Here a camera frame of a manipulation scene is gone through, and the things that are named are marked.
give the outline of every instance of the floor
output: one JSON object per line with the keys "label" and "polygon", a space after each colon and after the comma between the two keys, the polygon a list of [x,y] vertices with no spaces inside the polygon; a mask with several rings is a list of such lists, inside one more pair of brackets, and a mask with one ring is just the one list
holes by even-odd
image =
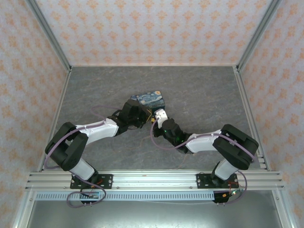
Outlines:
{"label": "floor", "polygon": [[234,204],[209,201],[104,201],[73,209],[36,201],[28,228],[281,228],[271,191],[248,191]]}
{"label": "floor", "polygon": [[[90,114],[95,105],[122,108],[131,95],[159,90],[166,112],[189,133],[208,133],[232,124],[250,135],[232,67],[215,66],[114,66],[74,67],[61,107],[57,129],[64,122],[99,121]],[[110,109],[100,109],[109,116]],[[210,169],[222,160],[218,152],[183,155],[165,151],[149,138],[151,125],[91,143],[83,158],[97,170],[108,169]],[[171,145],[163,138],[162,146]],[[258,163],[250,166],[259,168]]]}

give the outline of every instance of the patterned wall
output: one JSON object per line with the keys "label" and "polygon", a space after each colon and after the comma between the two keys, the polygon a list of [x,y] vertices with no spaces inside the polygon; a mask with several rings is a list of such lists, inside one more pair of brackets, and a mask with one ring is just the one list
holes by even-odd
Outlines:
{"label": "patterned wall", "polygon": [[284,172],[304,224],[303,0],[282,1],[242,77],[271,167]]}
{"label": "patterned wall", "polygon": [[66,70],[24,0],[0,1],[0,227],[48,139]]}
{"label": "patterned wall", "polygon": [[271,0],[38,0],[71,65],[237,64]]}

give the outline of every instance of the gray marble floor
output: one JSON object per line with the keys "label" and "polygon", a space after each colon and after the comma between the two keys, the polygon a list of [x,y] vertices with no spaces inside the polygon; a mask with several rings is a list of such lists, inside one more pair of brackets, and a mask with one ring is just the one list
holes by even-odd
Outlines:
{"label": "gray marble floor", "polygon": [[[90,114],[95,105],[121,108],[131,95],[159,90],[169,117],[189,133],[207,133],[232,124],[250,134],[232,67],[212,66],[114,66],[74,67],[61,107],[57,129],[67,121],[89,124],[99,121]],[[109,116],[110,109],[100,109]],[[83,158],[104,169],[213,169],[222,160],[218,152],[183,155],[165,151],[149,138],[151,125],[96,141],[85,148]],[[155,139],[170,147],[163,138]]]}

